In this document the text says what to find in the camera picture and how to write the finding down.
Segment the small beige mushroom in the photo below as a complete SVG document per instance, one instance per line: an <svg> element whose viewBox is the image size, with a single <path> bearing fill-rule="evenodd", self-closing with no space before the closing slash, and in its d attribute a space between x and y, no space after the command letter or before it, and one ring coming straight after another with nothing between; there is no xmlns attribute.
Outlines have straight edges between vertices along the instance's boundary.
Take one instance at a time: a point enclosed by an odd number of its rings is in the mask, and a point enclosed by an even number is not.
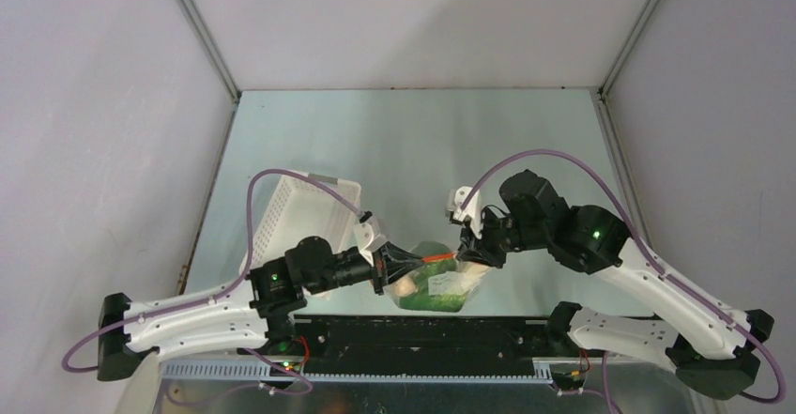
<svg viewBox="0 0 796 414"><path fill-rule="evenodd" d="M409 297L418 292L414 279L408 275L391 285L392 294L397 298Z"/></svg>

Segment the green bok choy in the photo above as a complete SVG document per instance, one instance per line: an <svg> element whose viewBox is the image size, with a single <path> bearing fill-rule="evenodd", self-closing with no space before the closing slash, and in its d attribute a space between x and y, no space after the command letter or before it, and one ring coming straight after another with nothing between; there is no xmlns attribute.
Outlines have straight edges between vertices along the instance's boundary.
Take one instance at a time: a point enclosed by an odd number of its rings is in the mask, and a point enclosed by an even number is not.
<svg viewBox="0 0 796 414"><path fill-rule="evenodd" d="M460 312L469 293L461 282L460 262L455 257L441 258L408 273L418 286L418 292L405 298L392 294L393 301L399 308L409 311Z"/></svg>

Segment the clear zip top bag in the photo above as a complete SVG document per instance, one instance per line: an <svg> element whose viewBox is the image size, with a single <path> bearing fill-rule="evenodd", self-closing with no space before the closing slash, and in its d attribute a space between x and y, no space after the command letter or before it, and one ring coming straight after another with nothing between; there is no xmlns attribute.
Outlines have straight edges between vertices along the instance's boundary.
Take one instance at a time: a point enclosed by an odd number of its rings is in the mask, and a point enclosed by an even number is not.
<svg viewBox="0 0 796 414"><path fill-rule="evenodd" d="M459 313L493 270L483 264L460 261L449 246L435 241L422 241L411 252L432 260L388 287L387 294L402 310Z"/></svg>

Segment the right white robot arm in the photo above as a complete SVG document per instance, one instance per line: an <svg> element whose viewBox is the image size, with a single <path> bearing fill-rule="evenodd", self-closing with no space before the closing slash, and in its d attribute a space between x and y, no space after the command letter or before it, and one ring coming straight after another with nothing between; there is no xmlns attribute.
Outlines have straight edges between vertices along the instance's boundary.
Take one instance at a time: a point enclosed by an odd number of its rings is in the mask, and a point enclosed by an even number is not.
<svg viewBox="0 0 796 414"><path fill-rule="evenodd" d="M544 250L565 268L614 285L653 313L648 320L633 319L563 301L546 323L552 352L569 356L581 348L643 360L716 400L741 395L755 383L755 351L773 329L769 314L734 309L710 296L633 239L612 212L569 206L531 171L509 177L498 193L506 206L499 215L474 188L450 193L450 220L461 228L460 260L501 268L509 253Z"/></svg>

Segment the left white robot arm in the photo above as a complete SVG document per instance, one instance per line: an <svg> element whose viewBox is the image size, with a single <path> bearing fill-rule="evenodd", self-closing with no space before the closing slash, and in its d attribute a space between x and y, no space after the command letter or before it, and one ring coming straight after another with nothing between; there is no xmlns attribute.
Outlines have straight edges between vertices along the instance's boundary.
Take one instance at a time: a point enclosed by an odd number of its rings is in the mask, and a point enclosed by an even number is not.
<svg viewBox="0 0 796 414"><path fill-rule="evenodd" d="M109 295L100 310L97 379L127 379L150 354L159 360L244 348L285 354L297 341L290 315L307 305L308 294L366 281L383 294L424 264L391 243L374 253L356 247L334 253L325 239L308 237L251 269L238 286L147 302Z"/></svg>

